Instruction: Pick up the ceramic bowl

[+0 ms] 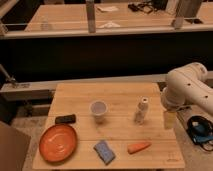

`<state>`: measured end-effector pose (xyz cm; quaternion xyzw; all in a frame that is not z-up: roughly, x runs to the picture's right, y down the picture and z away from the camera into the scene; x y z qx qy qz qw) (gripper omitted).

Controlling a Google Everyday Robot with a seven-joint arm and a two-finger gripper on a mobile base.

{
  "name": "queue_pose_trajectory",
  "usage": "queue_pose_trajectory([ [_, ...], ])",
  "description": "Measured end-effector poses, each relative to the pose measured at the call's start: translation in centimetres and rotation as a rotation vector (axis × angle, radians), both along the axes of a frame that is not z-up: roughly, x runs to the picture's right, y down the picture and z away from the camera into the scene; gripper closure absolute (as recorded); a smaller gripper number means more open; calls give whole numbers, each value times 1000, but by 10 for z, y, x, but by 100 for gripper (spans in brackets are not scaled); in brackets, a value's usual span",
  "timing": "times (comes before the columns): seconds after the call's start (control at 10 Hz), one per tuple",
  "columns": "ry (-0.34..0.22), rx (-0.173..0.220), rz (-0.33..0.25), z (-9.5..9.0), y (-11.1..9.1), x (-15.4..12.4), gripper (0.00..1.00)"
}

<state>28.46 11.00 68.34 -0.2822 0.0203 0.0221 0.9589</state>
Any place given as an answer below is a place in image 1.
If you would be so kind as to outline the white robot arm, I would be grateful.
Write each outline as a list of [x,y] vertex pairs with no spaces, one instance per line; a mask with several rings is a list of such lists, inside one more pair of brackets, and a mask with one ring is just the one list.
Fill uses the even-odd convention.
[[175,68],[166,74],[166,87],[161,93],[165,129],[173,127],[177,111],[185,101],[213,116],[213,88],[205,84],[207,75],[206,67],[199,62]]

